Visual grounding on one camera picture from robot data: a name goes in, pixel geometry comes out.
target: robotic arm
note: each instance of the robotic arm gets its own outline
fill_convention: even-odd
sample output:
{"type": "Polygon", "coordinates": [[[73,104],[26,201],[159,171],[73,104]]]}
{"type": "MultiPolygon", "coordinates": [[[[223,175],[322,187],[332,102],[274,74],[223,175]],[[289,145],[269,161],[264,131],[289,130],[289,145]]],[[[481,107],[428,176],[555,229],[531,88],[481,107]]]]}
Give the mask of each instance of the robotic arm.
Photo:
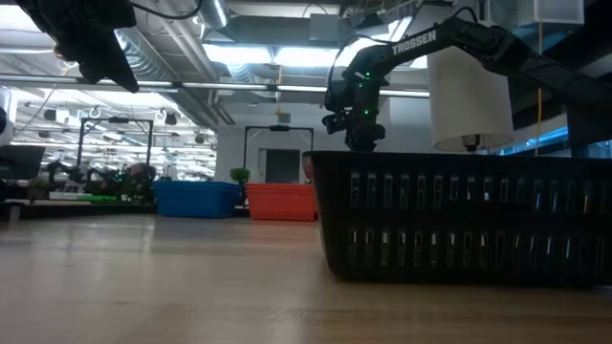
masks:
{"type": "MultiPolygon", "coordinates": [[[[384,127],[376,122],[380,89],[387,85],[384,77],[402,63],[449,47],[472,55],[492,73],[541,87],[568,106],[581,109],[589,120],[612,133],[611,88],[533,52],[503,28],[486,27],[456,16],[396,43],[359,51],[342,73],[343,80],[330,80],[325,107],[334,114],[323,119],[327,132],[346,130],[345,142],[351,150],[372,152],[375,142],[385,136],[384,127]]],[[[471,142],[467,148],[475,150],[478,144],[471,142]]]]}

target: black cable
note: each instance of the black cable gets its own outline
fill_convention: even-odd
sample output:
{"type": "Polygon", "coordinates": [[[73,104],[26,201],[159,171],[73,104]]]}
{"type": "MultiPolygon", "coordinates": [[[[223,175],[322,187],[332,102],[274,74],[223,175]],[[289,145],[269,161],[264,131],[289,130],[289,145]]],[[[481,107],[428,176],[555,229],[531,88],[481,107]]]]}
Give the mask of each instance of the black cable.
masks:
{"type": "Polygon", "coordinates": [[[471,8],[469,6],[465,6],[465,7],[462,7],[461,9],[457,10],[457,12],[455,12],[450,18],[456,17],[462,11],[468,11],[471,14],[471,19],[474,21],[474,23],[478,23],[478,16],[476,15],[476,12],[474,11],[473,8],[471,8]]]}
{"type": "Polygon", "coordinates": [[[369,40],[371,40],[371,41],[374,41],[374,42],[377,42],[377,43],[383,43],[383,44],[387,44],[387,45],[389,45],[389,44],[393,44],[393,43],[396,43],[396,42],[386,41],[386,40],[382,40],[382,39],[372,38],[372,37],[370,37],[370,36],[368,36],[368,35],[365,35],[365,34],[360,34],[360,33],[357,33],[357,34],[352,35],[351,37],[349,37],[349,38],[348,38],[348,39],[347,39],[347,40],[344,42],[344,44],[342,44],[342,46],[341,46],[341,47],[340,47],[340,49],[338,50],[338,53],[336,54],[336,58],[334,58],[334,62],[332,63],[332,66],[329,68],[329,74],[327,75],[327,85],[328,85],[328,87],[329,87],[329,86],[331,86],[331,84],[332,84],[332,78],[333,78],[333,76],[334,76],[334,70],[335,70],[335,68],[336,68],[336,62],[338,62],[338,59],[339,59],[340,55],[342,54],[342,52],[344,51],[344,49],[345,49],[345,48],[346,48],[346,47],[347,47],[347,46],[350,44],[350,42],[352,42],[352,41],[353,41],[353,39],[355,39],[355,38],[366,38],[366,39],[369,39],[369,40]]]}
{"type": "Polygon", "coordinates": [[[135,8],[135,9],[139,9],[141,11],[145,11],[147,13],[151,13],[153,15],[156,15],[156,16],[159,16],[159,17],[161,17],[163,19],[168,19],[168,20],[185,20],[185,19],[189,19],[189,18],[197,15],[200,12],[200,10],[202,9],[203,5],[204,5],[204,0],[200,0],[200,2],[198,3],[198,6],[196,6],[196,8],[193,11],[191,11],[191,12],[189,12],[187,14],[169,15],[169,14],[161,13],[161,12],[158,12],[158,11],[155,11],[155,10],[151,10],[150,8],[148,8],[146,6],[143,6],[143,5],[140,5],[140,4],[132,3],[132,7],[135,8]]]}

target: white lamp shade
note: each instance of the white lamp shade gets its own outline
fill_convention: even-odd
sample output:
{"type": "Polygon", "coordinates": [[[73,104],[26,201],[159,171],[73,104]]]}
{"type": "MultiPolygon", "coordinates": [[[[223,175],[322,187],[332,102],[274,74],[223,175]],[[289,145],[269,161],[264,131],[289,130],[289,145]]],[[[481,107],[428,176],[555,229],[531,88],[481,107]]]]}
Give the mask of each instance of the white lamp shade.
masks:
{"type": "Polygon", "coordinates": [[[427,57],[433,145],[466,151],[463,137],[480,135],[479,149],[513,141],[508,79],[485,70],[458,48],[427,57]]]}

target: door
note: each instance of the door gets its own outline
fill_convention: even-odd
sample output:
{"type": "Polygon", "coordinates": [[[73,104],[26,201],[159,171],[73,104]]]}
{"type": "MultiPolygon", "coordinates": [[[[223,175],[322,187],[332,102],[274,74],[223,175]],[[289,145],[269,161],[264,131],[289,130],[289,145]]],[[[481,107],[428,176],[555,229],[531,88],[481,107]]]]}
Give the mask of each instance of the door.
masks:
{"type": "Polygon", "coordinates": [[[299,150],[268,149],[266,183],[299,183],[299,150]]]}

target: wooden table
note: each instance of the wooden table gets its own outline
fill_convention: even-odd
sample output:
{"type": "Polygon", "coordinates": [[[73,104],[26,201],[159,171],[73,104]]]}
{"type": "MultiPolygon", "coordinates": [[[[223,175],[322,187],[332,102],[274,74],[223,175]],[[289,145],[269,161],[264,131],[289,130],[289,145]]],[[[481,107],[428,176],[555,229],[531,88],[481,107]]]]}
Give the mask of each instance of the wooden table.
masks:
{"type": "Polygon", "coordinates": [[[2,344],[339,342],[612,343],[612,295],[342,283],[307,223],[117,216],[0,231],[2,344]]]}

